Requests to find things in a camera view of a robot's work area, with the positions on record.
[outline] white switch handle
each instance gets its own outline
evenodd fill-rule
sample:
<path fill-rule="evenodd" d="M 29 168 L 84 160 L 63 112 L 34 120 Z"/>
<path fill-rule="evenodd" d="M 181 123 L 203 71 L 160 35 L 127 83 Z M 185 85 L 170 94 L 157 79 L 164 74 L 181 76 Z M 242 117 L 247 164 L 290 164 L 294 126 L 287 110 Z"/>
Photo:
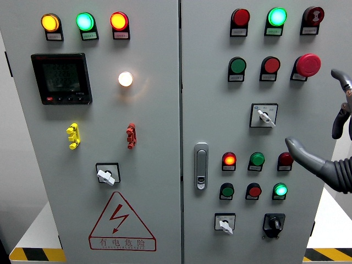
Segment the white switch handle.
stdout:
<path fill-rule="evenodd" d="M 220 221 L 220 227 L 225 233 L 233 235 L 232 228 L 229 226 L 228 222 Z"/>
<path fill-rule="evenodd" d="M 103 182 L 109 184 L 110 186 L 114 185 L 115 179 L 111 177 L 111 173 L 109 172 L 104 172 L 102 170 L 99 170 L 97 173 L 97 176 L 99 180 L 102 180 Z"/>
<path fill-rule="evenodd" d="M 260 119 L 262 119 L 265 123 L 270 125 L 272 128 L 276 127 L 276 125 L 266 113 L 263 113 L 261 110 L 258 110 L 258 114 L 260 116 Z"/>

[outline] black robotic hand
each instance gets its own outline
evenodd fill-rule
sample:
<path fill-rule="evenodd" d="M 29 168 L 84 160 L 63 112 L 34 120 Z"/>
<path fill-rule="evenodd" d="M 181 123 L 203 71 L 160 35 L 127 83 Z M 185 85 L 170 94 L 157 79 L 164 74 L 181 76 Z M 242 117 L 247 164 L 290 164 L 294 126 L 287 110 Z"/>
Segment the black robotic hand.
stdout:
<path fill-rule="evenodd" d="M 332 137 L 339 139 L 342 136 L 344 123 L 352 112 L 352 80 L 342 71 L 332 69 L 331 76 L 340 81 L 342 90 L 346 94 L 347 103 L 341 105 L 332 129 Z M 349 123 L 349 135 L 352 140 L 352 121 Z M 317 175 L 332 189 L 342 193 L 352 193 L 352 157 L 340 161 L 328 161 L 307 152 L 299 140 L 288 137 L 285 139 L 292 158 L 311 173 Z"/>

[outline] warning sign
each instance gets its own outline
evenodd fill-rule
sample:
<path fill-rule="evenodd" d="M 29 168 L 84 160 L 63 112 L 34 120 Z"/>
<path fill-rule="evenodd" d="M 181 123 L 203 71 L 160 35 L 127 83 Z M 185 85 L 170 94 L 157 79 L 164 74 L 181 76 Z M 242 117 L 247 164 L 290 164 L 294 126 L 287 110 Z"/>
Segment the warning sign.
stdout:
<path fill-rule="evenodd" d="M 89 235 L 93 250 L 156 251 L 156 238 L 118 191 L 115 191 Z"/>

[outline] digital power meter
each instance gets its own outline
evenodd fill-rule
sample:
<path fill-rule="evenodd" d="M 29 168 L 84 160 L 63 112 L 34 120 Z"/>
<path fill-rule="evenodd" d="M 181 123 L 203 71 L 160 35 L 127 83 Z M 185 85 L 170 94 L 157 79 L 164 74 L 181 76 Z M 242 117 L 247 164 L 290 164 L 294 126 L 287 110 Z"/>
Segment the digital power meter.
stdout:
<path fill-rule="evenodd" d="M 43 105 L 90 105 L 84 53 L 33 54 L 35 77 Z"/>

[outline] orange indicator light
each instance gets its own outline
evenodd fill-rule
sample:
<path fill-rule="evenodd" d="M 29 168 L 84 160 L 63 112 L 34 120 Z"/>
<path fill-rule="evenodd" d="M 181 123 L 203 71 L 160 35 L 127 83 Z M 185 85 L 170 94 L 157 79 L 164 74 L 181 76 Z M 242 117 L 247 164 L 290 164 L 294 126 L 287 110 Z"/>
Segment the orange indicator light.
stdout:
<path fill-rule="evenodd" d="M 111 26 L 116 30 L 124 30 L 128 26 L 128 18 L 122 12 L 115 12 L 110 17 Z"/>
<path fill-rule="evenodd" d="M 60 27 L 59 20 L 54 14 L 45 14 L 41 19 L 41 24 L 48 32 L 54 32 Z"/>

